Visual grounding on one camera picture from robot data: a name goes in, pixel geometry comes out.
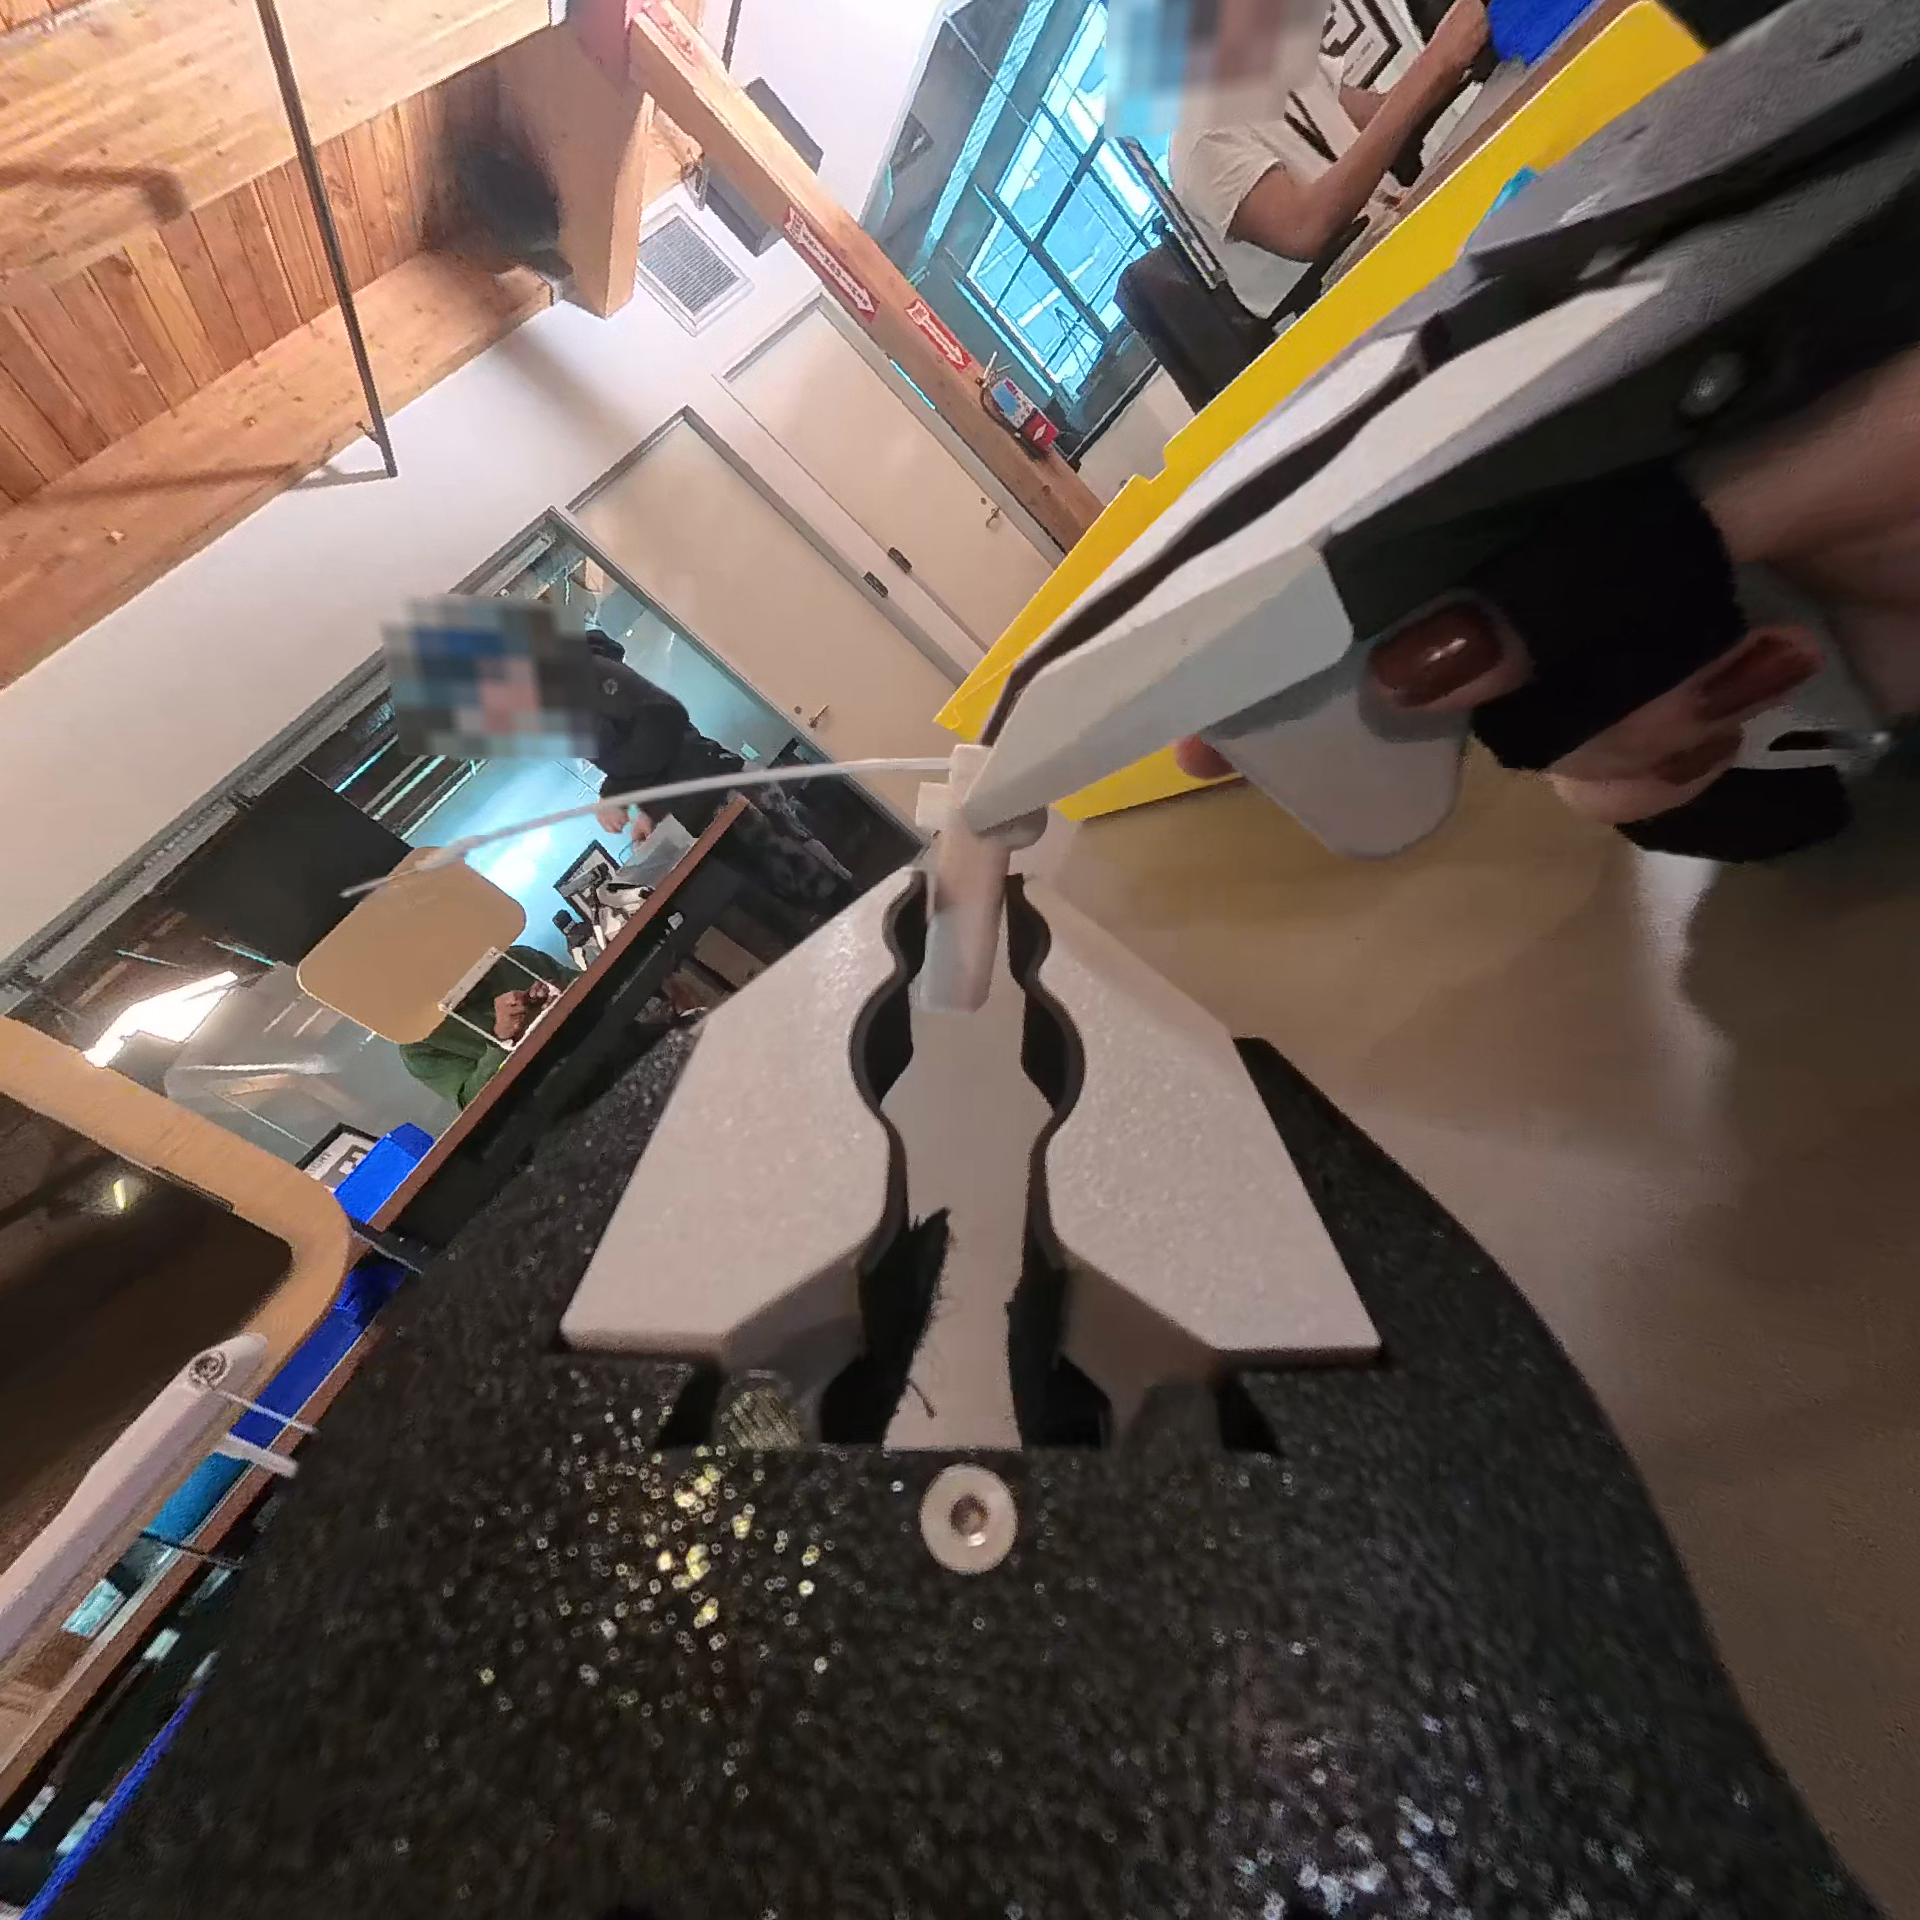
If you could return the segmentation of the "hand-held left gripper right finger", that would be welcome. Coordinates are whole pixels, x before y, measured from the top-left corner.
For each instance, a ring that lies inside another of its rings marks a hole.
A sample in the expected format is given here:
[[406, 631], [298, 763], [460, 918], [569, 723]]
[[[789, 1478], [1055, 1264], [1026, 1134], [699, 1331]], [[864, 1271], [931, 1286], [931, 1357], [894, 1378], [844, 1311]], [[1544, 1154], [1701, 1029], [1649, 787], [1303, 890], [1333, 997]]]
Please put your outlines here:
[[1143, 1409], [1380, 1337], [1235, 1034], [1044, 886], [1010, 886], [1022, 1071], [1048, 1105], [1010, 1303], [1018, 1409]]

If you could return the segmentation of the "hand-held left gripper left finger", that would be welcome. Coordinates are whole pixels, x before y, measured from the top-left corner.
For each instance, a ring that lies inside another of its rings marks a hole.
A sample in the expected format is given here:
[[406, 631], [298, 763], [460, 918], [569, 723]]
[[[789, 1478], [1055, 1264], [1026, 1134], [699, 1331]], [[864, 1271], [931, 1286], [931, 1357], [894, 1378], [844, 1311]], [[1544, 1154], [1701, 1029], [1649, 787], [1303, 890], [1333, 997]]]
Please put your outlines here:
[[920, 871], [899, 869], [699, 1025], [559, 1337], [778, 1374], [808, 1428], [893, 1428], [920, 1338], [899, 1259]]

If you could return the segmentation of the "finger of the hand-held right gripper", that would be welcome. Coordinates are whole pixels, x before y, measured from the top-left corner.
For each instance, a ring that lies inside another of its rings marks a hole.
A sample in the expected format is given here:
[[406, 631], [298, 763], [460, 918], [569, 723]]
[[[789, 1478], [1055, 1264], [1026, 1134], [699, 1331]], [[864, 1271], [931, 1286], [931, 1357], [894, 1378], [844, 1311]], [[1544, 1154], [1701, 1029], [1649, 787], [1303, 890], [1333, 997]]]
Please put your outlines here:
[[1255, 430], [1214, 456], [1175, 506], [1011, 666], [996, 710], [1015, 710], [1043, 668], [1103, 638], [1183, 565], [1282, 506], [1417, 381], [1421, 331], [1402, 331], [1359, 344], [1307, 390], [1282, 398]]
[[1417, 384], [1282, 506], [1043, 668], [1015, 710], [994, 701], [981, 744], [1066, 744], [1096, 784], [1205, 739], [1314, 833], [1436, 831], [1470, 717], [1387, 707], [1373, 654], [1451, 604], [1523, 638], [1498, 575], [1547, 537], [1600, 531], [1581, 493], [1663, 456], [1669, 430], [1637, 421], [1627, 391], [1677, 344], [1663, 278], [1547, 303], [1455, 278], [1436, 293], [1335, 357], [1421, 331]]

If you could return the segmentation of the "yellow plastic bin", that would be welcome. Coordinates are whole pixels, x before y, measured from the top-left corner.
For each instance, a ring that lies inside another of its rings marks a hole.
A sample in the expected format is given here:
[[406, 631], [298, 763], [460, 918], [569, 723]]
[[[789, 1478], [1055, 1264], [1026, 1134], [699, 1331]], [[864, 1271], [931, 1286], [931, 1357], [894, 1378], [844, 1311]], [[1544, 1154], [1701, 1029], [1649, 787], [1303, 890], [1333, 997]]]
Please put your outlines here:
[[1018, 658], [1094, 579], [1147, 537], [1256, 421], [1319, 377], [1402, 302], [1431, 286], [1462, 255], [1505, 182], [1544, 172], [1627, 107], [1704, 56], [1704, 44], [1663, 4], [1598, 4], [1507, 88], [1497, 107], [1425, 181], [1396, 221], [1279, 334], [1246, 372], [1211, 398], [1162, 449], [1148, 478], [1131, 478], [1091, 531], [1067, 552], [1026, 611], [936, 713], [936, 725], [974, 742]]

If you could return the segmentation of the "white wired earbuds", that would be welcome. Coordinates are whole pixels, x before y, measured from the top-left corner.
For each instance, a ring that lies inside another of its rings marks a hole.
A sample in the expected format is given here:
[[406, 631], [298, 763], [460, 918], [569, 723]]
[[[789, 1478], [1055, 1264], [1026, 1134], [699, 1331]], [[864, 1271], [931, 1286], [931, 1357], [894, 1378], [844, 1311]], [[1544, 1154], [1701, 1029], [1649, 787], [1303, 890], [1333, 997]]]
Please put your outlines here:
[[747, 795], [759, 787], [850, 778], [933, 779], [933, 847], [924, 859], [924, 960], [916, 1004], [927, 1012], [977, 1012], [996, 974], [1001, 898], [1018, 831], [1032, 816], [1094, 779], [1074, 747], [958, 744], [948, 756], [808, 762], [793, 769], [747, 769], [655, 779], [611, 797], [621, 807], [660, 810], [667, 800]]

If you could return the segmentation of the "person's right hand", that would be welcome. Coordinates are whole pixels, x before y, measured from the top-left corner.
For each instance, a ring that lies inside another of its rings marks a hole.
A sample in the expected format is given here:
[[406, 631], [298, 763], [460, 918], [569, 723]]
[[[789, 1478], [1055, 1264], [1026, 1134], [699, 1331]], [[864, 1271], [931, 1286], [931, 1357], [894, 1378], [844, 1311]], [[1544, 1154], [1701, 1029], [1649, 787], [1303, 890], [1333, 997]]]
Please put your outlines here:
[[[1733, 561], [1763, 565], [1821, 613], [1885, 717], [1917, 714], [1917, 350], [1685, 467]], [[1768, 618], [1693, 679], [1595, 732], [1544, 775], [1581, 816], [1627, 827], [1699, 800], [1739, 732], [1821, 666], [1805, 624]], [[1387, 707], [1462, 714], [1526, 687], [1517, 635], [1451, 604], [1386, 638]]]

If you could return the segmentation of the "black office chair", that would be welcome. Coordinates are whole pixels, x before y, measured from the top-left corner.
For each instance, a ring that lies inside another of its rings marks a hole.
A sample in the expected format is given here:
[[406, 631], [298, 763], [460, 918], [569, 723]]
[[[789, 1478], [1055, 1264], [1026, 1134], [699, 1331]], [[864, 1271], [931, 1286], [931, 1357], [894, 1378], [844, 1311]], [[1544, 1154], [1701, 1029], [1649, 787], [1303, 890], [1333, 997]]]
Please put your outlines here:
[[1158, 243], [1116, 278], [1116, 308], [1191, 412], [1205, 412], [1278, 341], [1278, 326], [1211, 286], [1187, 255]]

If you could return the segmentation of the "paned window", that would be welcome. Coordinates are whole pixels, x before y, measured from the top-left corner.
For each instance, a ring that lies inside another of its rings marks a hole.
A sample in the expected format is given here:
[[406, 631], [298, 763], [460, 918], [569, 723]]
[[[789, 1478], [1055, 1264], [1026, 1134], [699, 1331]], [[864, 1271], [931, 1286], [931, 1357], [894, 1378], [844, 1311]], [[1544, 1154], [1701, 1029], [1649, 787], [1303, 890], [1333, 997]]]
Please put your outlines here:
[[862, 229], [1076, 459], [1157, 370], [1116, 302], [1162, 217], [1106, 142], [1106, 4], [953, 4]]

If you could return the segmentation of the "blue background bin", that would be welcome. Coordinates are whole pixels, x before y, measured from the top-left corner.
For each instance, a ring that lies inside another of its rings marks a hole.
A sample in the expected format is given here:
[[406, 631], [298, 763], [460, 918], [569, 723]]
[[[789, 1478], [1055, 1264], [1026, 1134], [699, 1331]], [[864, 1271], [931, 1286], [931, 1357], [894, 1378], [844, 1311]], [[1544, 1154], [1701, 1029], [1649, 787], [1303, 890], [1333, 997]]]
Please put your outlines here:
[[403, 1123], [380, 1138], [350, 1173], [333, 1181], [333, 1195], [355, 1224], [373, 1224], [396, 1191], [416, 1177], [432, 1154], [433, 1138], [416, 1123]]

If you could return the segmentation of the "white double door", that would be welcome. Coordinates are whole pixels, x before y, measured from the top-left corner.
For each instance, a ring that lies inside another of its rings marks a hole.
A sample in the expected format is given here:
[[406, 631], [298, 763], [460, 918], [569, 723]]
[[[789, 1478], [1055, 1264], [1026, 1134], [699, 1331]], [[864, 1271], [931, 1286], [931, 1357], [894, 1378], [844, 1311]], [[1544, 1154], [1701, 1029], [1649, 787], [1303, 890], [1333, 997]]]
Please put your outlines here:
[[899, 816], [940, 710], [1055, 549], [823, 296], [699, 381], [571, 502], [576, 526], [800, 742], [864, 762]]

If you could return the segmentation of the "tan backed screen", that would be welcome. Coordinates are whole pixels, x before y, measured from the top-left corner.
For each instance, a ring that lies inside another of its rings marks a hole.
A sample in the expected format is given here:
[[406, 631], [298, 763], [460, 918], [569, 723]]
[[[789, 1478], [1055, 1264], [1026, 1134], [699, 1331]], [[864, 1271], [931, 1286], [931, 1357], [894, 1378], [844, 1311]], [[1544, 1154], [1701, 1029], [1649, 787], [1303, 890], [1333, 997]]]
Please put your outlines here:
[[312, 1004], [416, 1046], [460, 1007], [527, 931], [522, 904], [466, 862], [409, 856], [298, 964]]

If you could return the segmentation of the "tan framed glossy screen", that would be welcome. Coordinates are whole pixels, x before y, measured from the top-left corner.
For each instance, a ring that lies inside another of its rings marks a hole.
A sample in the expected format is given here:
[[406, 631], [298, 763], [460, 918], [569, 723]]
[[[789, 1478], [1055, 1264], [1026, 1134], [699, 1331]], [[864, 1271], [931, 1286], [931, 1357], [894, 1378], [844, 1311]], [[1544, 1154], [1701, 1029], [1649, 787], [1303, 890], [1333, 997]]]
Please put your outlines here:
[[318, 1179], [3, 1020], [3, 1564], [202, 1355], [258, 1398], [350, 1253]]

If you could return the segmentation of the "black hanging panel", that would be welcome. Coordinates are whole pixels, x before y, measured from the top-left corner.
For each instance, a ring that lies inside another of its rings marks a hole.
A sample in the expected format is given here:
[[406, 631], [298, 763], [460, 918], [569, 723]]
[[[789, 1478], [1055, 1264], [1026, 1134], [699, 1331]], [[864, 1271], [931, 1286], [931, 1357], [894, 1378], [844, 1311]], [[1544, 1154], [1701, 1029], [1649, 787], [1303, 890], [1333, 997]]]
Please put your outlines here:
[[310, 771], [286, 771], [163, 886], [209, 936], [298, 968], [353, 911], [350, 887], [390, 875], [409, 841]]

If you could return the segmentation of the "wooden post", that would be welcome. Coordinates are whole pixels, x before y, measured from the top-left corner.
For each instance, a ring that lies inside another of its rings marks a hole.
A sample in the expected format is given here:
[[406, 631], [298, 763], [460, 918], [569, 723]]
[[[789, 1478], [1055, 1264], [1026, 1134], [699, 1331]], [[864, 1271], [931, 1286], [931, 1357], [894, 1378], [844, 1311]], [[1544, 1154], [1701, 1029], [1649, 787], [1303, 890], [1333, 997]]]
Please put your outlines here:
[[1032, 452], [990, 414], [983, 361], [835, 204], [707, 44], [672, 4], [623, 4], [621, 36], [628, 74], [699, 143], [719, 181], [808, 260], [1043, 537], [1070, 552], [1096, 524], [1100, 501], [1058, 452]]

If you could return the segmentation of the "wall vent grille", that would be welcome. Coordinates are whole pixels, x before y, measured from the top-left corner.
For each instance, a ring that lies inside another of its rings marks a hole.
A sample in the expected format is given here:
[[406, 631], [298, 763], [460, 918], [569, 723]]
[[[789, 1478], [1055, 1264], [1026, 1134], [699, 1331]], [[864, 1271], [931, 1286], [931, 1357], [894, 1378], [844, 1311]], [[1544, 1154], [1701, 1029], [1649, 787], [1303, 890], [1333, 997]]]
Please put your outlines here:
[[686, 334], [704, 334], [752, 296], [752, 278], [681, 208], [670, 208], [638, 240], [638, 293], [647, 293]]

